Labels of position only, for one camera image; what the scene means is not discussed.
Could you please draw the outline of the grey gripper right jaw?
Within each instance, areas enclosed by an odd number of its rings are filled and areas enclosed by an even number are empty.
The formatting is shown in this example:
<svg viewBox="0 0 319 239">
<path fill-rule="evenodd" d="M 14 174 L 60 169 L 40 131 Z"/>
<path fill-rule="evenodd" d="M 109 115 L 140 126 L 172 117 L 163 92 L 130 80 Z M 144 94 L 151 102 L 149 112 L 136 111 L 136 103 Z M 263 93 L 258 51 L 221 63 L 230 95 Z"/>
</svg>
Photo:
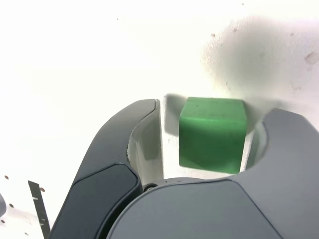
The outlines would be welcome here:
<svg viewBox="0 0 319 239">
<path fill-rule="evenodd" d="M 318 238 L 319 133 L 280 109 L 263 127 L 267 147 L 254 166 L 219 180 L 156 187 L 124 209 L 108 238 Z"/>
</svg>

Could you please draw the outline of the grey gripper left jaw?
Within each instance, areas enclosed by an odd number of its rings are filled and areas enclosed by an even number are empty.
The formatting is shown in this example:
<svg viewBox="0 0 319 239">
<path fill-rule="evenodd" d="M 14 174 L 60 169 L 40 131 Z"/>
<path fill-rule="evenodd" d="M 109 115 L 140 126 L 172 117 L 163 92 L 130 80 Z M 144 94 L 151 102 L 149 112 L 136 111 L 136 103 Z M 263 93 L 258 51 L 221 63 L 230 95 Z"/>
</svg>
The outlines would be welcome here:
<svg viewBox="0 0 319 239">
<path fill-rule="evenodd" d="M 163 179 L 160 102 L 136 101 L 97 132 L 50 233 L 104 239 L 144 186 Z"/>
</svg>

